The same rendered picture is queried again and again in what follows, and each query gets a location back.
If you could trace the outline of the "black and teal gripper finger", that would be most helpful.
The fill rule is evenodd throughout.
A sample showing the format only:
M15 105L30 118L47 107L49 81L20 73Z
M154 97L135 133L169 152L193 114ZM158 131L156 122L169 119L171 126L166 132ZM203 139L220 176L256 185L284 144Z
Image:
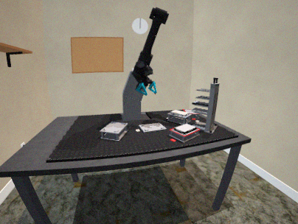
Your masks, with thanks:
M152 89L152 87L154 87L154 90L155 90L155 91ZM153 93L156 94L156 93L157 93L157 92L156 92L156 83L155 83L155 82L152 82L152 84L149 86L148 89L151 90Z
M144 90L145 92L141 91L141 90L140 90L141 88L143 88L143 90ZM138 92L144 94L145 96L148 95L148 94L147 94L147 91L146 91L146 89L145 89L144 83L140 83L140 85L138 86L138 88L137 88L136 90L137 90Z

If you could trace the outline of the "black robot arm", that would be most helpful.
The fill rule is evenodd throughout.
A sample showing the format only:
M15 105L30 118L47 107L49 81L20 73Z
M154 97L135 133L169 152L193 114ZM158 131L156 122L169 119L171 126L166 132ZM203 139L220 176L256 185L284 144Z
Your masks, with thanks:
M154 17L155 16L155 17ZM143 50L140 52L139 59L134 66L132 75L140 80L149 80L148 75L153 74L153 69L149 66L153 55L151 55L151 49L153 47L153 41L156 39L160 25L165 24L169 13L158 7L153 8L150 14L150 19L153 19L150 32L148 33L147 40L145 42ZM138 76L137 76L138 75Z

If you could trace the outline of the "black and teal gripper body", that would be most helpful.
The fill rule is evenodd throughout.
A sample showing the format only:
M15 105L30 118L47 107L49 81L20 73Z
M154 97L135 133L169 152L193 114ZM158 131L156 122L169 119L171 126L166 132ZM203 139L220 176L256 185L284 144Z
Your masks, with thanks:
M152 82L154 82L154 81L152 81L151 79L149 79L149 80L140 80L140 81L138 81L138 79L136 78L136 80L137 80L137 82L138 82L136 89L138 88L138 86L139 86L140 83L144 83L144 86L147 87L148 84L151 85ZM150 85L149 85L149 86L150 86Z

